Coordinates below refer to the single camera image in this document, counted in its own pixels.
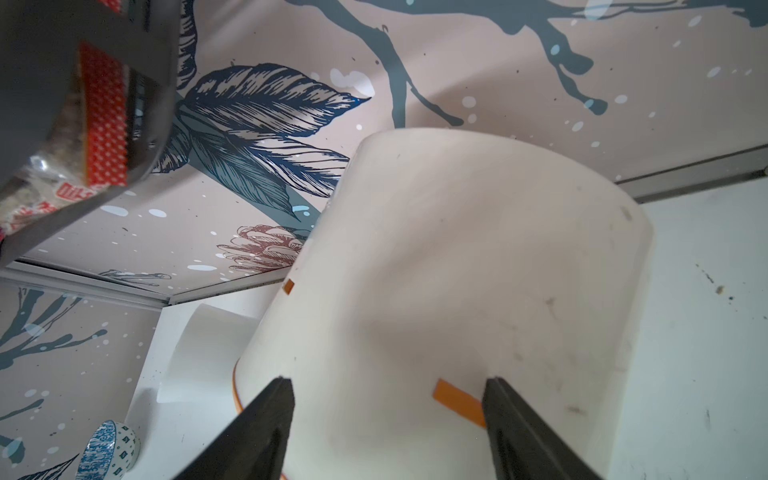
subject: tree branch pattern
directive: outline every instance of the tree branch pattern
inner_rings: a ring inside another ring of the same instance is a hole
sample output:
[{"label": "tree branch pattern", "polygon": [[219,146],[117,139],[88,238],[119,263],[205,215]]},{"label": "tree branch pattern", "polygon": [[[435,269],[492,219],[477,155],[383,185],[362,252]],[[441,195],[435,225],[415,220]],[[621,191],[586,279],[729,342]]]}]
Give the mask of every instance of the tree branch pattern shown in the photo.
[{"label": "tree branch pattern", "polygon": [[38,300],[40,300],[40,297],[44,294],[45,292],[41,290],[26,288],[18,289],[18,308],[11,324],[3,332],[2,336],[0,336],[0,349],[12,339],[22,334],[27,334],[28,338],[24,339],[16,346],[0,351],[0,370],[11,367],[14,360],[21,356],[71,348],[107,334],[107,330],[101,329],[87,338],[73,340],[74,337],[68,333],[50,342],[39,343],[38,341],[40,338],[49,331],[60,318],[69,313],[74,306],[83,300],[81,297],[75,297],[71,300],[70,296],[61,295],[51,302],[43,313],[30,322],[29,320],[32,315],[32,310],[35,308]]},{"label": "tree branch pattern", "polygon": [[[18,289],[18,307],[16,309],[16,314],[8,325],[8,328],[5,329],[0,336],[0,370],[10,368],[14,361],[19,357],[35,353],[52,352],[57,349],[71,348],[107,334],[107,330],[101,329],[88,338],[80,340],[73,340],[74,337],[68,333],[49,342],[40,342],[39,340],[43,335],[46,334],[57,321],[69,313],[70,310],[83,300],[81,297],[72,298],[68,295],[61,295],[48,304],[42,313],[32,319],[33,310],[44,294],[45,292],[41,290],[27,288]],[[16,340],[16,344],[14,346],[9,346],[9,344],[13,343],[14,339]],[[0,416],[0,422],[28,410],[36,409],[43,404],[43,401],[43,399],[38,399],[21,409]],[[19,463],[24,458],[24,442],[20,439],[11,439],[4,435],[0,435],[0,446],[4,449],[4,456],[7,455],[11,462]]]}]

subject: white paper roll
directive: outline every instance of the white paper roll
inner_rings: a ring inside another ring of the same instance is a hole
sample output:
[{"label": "white paper roll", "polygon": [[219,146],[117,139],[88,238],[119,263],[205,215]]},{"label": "white paper roll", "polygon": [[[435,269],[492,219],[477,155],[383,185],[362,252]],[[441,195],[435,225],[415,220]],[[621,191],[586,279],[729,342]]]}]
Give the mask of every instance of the white paper roll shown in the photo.
[{"label": "white paper roll", "polygon": [[199,305],[176,344],[157,402],[232,396],[232,370],[258,319]]},{"label": "white paper roll", "polygon": [[240,359],[296,409],[291,480],[494,478],[485,430],[432,398],[504,377],[598,473],[611,455],[653,231],[559,154],[467,131],[365,139]]}]

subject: blue patterned bowl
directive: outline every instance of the blue patterned bowl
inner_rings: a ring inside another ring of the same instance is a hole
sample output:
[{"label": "blue patterned bowl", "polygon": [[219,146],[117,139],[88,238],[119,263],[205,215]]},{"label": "blue patterned bowl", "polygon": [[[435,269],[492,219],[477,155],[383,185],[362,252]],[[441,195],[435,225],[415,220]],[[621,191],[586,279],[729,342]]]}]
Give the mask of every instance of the blue patterned bowl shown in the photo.
[{"label": "blue patterned bowl", "polygon": [[134,466],[140,448],[131,427],[107,420],[88,440],[74,480],[117,480]]}]

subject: white dot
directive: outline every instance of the white dot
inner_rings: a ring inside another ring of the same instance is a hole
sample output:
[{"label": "white dot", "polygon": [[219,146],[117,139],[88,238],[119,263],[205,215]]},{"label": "white dot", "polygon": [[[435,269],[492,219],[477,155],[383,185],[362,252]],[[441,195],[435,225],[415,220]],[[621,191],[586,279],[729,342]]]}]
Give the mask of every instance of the white dot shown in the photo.
[{"label": "white dot", "polygon": [[125,210],[123,207],[116,207],[115,205],[102,205],[101,209],[108,214],[117,215],[118,217],[128,216],[128,210]]}]

